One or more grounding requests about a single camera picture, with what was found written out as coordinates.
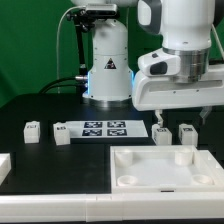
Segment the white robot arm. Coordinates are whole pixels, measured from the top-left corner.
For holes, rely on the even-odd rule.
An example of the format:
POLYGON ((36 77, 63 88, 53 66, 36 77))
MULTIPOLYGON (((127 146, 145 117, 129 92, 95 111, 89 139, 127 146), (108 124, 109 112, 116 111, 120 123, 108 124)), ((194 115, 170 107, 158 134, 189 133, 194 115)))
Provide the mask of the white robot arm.
POLYGON ((211 65, 215 26, 224 0, 71 0, 82 8, 83 26, 94 25, 93 67, 84 97, 101 106, 131 99, 139 111, 202 109, 224 105, 224 64, 211 65), (140 27, 163 37, 162 47, 138 58, 128 73, 127 29, 115 20, 120 7, 135 6, 140 27))

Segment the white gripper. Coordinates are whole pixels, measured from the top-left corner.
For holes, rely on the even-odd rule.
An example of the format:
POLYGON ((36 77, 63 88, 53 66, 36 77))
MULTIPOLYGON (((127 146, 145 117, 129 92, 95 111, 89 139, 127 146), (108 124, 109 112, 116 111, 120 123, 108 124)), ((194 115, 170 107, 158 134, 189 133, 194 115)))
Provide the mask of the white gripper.
POLYGON ((133 106, 138 111, 155 110, 157 124, 163 127, 162 110, 203 107, 200 124, 206 123, 211 106, 224 105, 224 65, 212 65, 200 81, 174 83, 168 77, 147 77, 138 72, 132 91, 133 106))

